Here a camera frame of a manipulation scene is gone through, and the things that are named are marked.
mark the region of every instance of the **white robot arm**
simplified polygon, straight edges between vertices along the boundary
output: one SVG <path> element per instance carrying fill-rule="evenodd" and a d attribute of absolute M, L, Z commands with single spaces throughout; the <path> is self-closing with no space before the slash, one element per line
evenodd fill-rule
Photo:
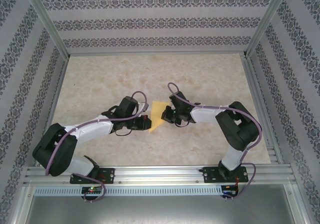
<path fill-rule="evenodd" d="M 259 130 L 257 125 L 247 116 L 235 111 L 225 110 L 225 108 L 237 109 L 251 117 L 252 115 L 238 101 L 233 102 L 231 105 L 221 106 L 220 109 L 212 109 L 194 107 L 178 99 L 177 96 L 187 101 L 183 93 L 177 91 L 169 97 L 173 107 L 167 106 L 161 118 L 176 126 L 181 125 L 182 121 L 188 123 L 218 123 L 230 144 L 225 156 L 218 165 L 219 173 L 224 180 L 234 176 L 247 153 L 247 149 L 257 140 Z"/>
<path fill-rule="evenodd" d="M 76 146 L 80 146 L 96 137 L 109 135 L 126 127 L 129 130 L 147 130 L 151 128 L 151 120 L 147 115 L 136 114 L 145 112 L 148 104 L 139 103 L 134 98 L 126 96 L 119 106 L 113 106 L 108 111 L 90 121 L 69 126 L 55 123 L 49 127 L 39 144 L 35 147 L 32 156 L 45 168 L 49 165 L 49 174 L 58 176 L 63 172 L 75 173 L 95 178 L 99 166 L 88 156 L 73 157 Z M 57 143 L 66 135 L 59 149 L 50 159 Z"/>

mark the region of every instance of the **patterned wallpaper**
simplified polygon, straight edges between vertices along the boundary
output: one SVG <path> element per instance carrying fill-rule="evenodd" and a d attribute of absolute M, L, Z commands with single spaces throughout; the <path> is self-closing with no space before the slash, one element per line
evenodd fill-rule
<path fill-rule="evenodd" d="M 251 57 L 311 223 L 320 223 L 319 13 L 319 0 L 282 0 Z"/>
<path fill-rule="evenodd" d="M 66 65 L 28 0 L 0 1 L 0 224 L 10 218 Z"/>
<path fill-rule="evenodd" d="M 244 51 L 271 0 L 42 0 L 71 54 Z"/>

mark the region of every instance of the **beige tiled floor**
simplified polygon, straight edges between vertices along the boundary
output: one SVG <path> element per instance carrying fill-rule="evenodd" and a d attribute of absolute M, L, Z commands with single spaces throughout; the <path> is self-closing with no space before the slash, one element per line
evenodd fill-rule
<path fill-rule="evenodd" d="M 175 82 L 191 102 L 220 106 L 240 101 L 257 117 L 238 54 L 126 55 L 71 57 L 53 123 L 88 121 L 137 90 L 146 93 L 150 105 L 167 102 L 168 82 Z M 151 133 L 98 137 L 77 147 L 75 155 L 87 155 L 101 166 L 206 165 L 217 164 L 228 145 L 218 125 L 164 123 Z M 264 141 L 244 160 L 270 163 Z"/>

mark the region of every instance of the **purple cable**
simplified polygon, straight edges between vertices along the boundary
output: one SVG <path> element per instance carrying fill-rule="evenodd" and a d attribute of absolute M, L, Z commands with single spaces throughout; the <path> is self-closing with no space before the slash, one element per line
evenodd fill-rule
<path fill-rule="evenodd" d="M 231 196 L 231 195 L 229 195 L 229 194 L 223 193 L 223 195 L 225 195 L 225 196 L 227 196 L 227 197 L 229 197 L 229 198 L 231 198 L 231 199 L 237 199 L 237 198 L 239 198 L 240 196 L 242 196 L 242 195 L 247 191 L 248 187 L 250 186 L 250 184 L 251 184 L 252 181 L 254 180 L 255 175 L 256 175 L 256 172 L 257 172 L 257 167 L 256 167 L 256 165 L 253 164 L 252 162 L 243 162 L 242 164 L 244 164 L 244 165 L 252 165 L 252 166 L 253 166 L 253 174 L 252 174 L 252 177 L 250 178 L 248 184 L 247 184 L 247 185 L 244 187 L 244 189 L 243 189 L 238 195 L 236 195 L 235 197 L 233 197 L 233 196 Z"/>
<path fill-rule="evenodd" d="M 49 175 L 50 167 L 51 167 L 51 165 L 52 165 L 52 163 L 53 163 L 53 161 L 54 161 L 54 159 L 55 159 L 55 156 L 56 156 L 56 154 L 57 154 L 57 151 L 58 151 L 59 147 L 61 146 L 62 142 L 64 141 L 64 139 L 65 139 L 68 135 L 70 135 L 71 133 L 73 133 L 75 130 L 77 130 L 77 129 L 79 129 L 79 128 L 82 128 L 82 127 L 84 127 L 84 126 L 86 126 L 86 125 L 89 125 L 89 124 L 92 124 L 92 123 L 97 123 L 97 122 L 100 122 L 100 121 L 101 121 L 101 122 L 105 122 L 105 121 L 127 121 L 127 120 L 130 120 L 130 119 L 136 118 L 136 117 L 138 117 L 140 114 L 142 114 L 143 112 L 145 112 L 145 111 L 147 110 L 147 108 L 148 108 L 147 96 L 146 96 L 146 94 L 144 94 L 142 91 L 137 90 L 137 91 L 135 91 L 135 92 L 132 94 L 131 97 L 133 98 L 134 95 L 137 94 L 137 93 L 141 93 L 141 94 L 143 95 L 145 105 L 144 105 L 144 108 L 143 108 L 140 112 L 136 113 L 135 115 L 133 115 L 133 116 L 131 116 L 131 117 L 126 117 L 126 118 L 110 118 L 110 119 L 109 119 L 109 118 L 105 118 L 105 119 L 100 119 L 100 120 L 91 120 L 91 121 L 88 121 L 88 122 L 85 122 L 85 123 L 83 123 L 83 124 L 80 124 L 80 125 L 76 126 L 75 128 L 73 128 L 73 129 L 71 129 L 70 131 L 68 131 L 66 134 L 64 134 L 63 137 L 62 137 L 62 138 L 60 139 L 60 141 L 58 142 L 58 144 L 56 145 L 55 149 L 53 150 L 53 153 L 52 153 L 52 155 L 51 155 L 51 157 L 50 157 L 50 159 L 49 159 L 48 165 L 46 166 L 46 169 L 45 169 L 45 175 L 46 175 L 46 176 Z M 99 183 L 99 184 L 101 184 L 101 186 L 103 187 L 103 194 L 102 194 L 101 196 L 97 197 L 97 198 L 94 199 L 94 200 L 90 200 L 90 203 L 97 202 L 97 201 L 99 201 L 101 198 L 103 198 L 103 197 L 105 196 L 106 191 L 107 191 L 107 190 L 106 190 L 106 186 L 105 186 L 101 181 L 96 180 L 96 179 L 93 179 L 93 178 L 88 177 L 88 176 L 85 176 L 85 175 L 78 174 L 78 173 L 74 173 L 74 175 L 79 176 L 79 177 L 84 178 L 84 179 L 88 179 L 88 180 L 94 181 L 94 182 L 96 182 L 96 183 Z M 86 192 L 86 193 L 84 194 L 84 196 L 83 196 L 83 199 L 84 199 L 85 202 L 88 201 L 88 200 L 86 199 L 87 193 L 88 193 L 88 192 Z"/>
<path fill-rule="evenodd" d="M 244 151 L 244 154 L 242 155 L 242 157 L 241 157 L 241 159 L 240 159 L 240 162 L 243 161 L 243 159 L 245 158 L 245 156 L 246 156 L 247 153 L 248 153 L 248 150 L 250 150 L 251 148 L 254 148 L 254 147 L 255 147 L 256 145 L 258 145 L 259 142 L 261 141 L 261 139 L 262 139 L 262 129 L 261 129 L 261 126 L 259 125 L 259 123 L 256 121 L 256 119 L 255 119 L 253 116 L 245 113 L 245 112 L 242 111 L 242 110 L 238 110 L 238 109 L 231 108 L 231 107 L 216 106 L 216 105 L 196 105 L 196 104 L 193 104 L 193 103 L 191 103 L 190 101 L 187 101 L 187 100 L 181 98 L 180 96 L 178 96 L 178 95 L 171 89 L 170 85 L 175 86 L 175 88 L 177 89 L 177 92 L 179 91 L 179 87 L 178 87 L 176 84 L 174 84 L 173 82 L 169 82 L 169 83 L 168 83 L 167 86 L 168 86 L 169 91 L 172 93 L 172 95 L 174 95 L 174 96 L 175 96 L 176 98 L 178 98 L 179 100 L 181 100 L 181 101 L 183 101 L 183 102 L 185 102 L 185 103 L 187 103 L 187 104 L 189 104 L 189 105 L 191 105 L 191 106 L 193 106 L 193 107 L 195 107 L 195 108 L 207 108 L 207 109 L 229 110 L 229 111 L 233 111 L 233 112 L 240 113 L 240 114 L 244 115 L 245 117 L 249 118 L 251 121 L 253 121 L 253 123 L 254 123 L 254 124 L 256 125 L 256 127 L 258 128 L 259 137 L 258 137 L 258 139 L 256 140 L 256 142 L 255 142 L 254 144 L 252 144 L 251 146 L 249 146 L 249 147 Z"/>
<path fill-rule="evenodd" d="M 137 93 L 140 93 L 143 95 L 144 97 L 144 103 L 145 103 L 145 108 L 148 107 L 148 102 L 147 102 L 147 96 L 146 94 L 144 94 L 142 91 L 136 91 L 132 94 L 132 98 L 134 97 L 135 94 Z M 64 134 L 64 136 L 60 139 L 60 141 L 58 142 L 58 144 L 56 145 L 50 159 L 49 159 L 49 162 L 48 162 L 48 165 L 46 166 L 46 169 L 45 169 L 45 175 L 48 176 L 49 175 L 49 170 L 50 170 L 50 167 L 52 165 L 52 162 L 54 161 L 55 159 L 55 156 L 57 154 L 57 151 L 59 150 L 59 147 L 61 146 L 61 144 L 63 143 L 63 141 L 66 139 L 67 136 L 69 136 L 71 133 L 73 133 L 74 131 L 76 131 L 77 129 L 79 128 L 82 128 L 86 125 L 89 125 L 89 124 L 92 124 L 92 123 L 98 123 L 98 122 L 106 122 L 106 121 L 127 121 L 127 120 L 131 120 L 131 119 L 134 119 L 136 117 L 138 117 L 140 114 L 142 114 L 143 112 L 145 112 L 146 110 L 142 109 L 140 112 L 136 113 L 135 115 L 131 116 L 131 117 L 126 117 L 126 118 L 104 118 L 104 119 L 97 119 L 97 120 L 91 120 L 91 121 L 88 121 L 88 122 L 85 122 L 85 123 L 82 123 L 78 126 L 76 126 L 75 128 L 71 129 L 70 131 L 68 131 L 66 134 Z"/>
<path fill-rule="evenodd" d="M 86 199 L 86 195 L 89 193 L 89 192 L 86 192 L 84 195 L 83 195 L 83 199 L 84 199 L 84 202 L 90 202 L 90 203 L 94 203 L 94 202 L 97 202 L 99 201 L 101 198 L 103 198 L 107 192 L 107 189 L 106 189 L 106 186 L 105 184 L 103 184 L 101 181 L 99 180 L 96 180 L 96 179 L 93 179 L 91 177 L 88 177 L 88 176 L 85 176 L 85 175 L 81 175 L 81 174 L 77 174 L 77 173 L 73 173 L 74 175 L 78 176 L 78 177 L 81 177 L 81 178 L 85 178 L 85 179 L 88 179 L 88 180 L 91 180 L 91 181 L 94 181 L 96 183 L 99 183 L 101 184 L 101 186 L 103 187 L 103 194 L 98 196 L 96 199 L 94 200 L 87 200 Z"/>

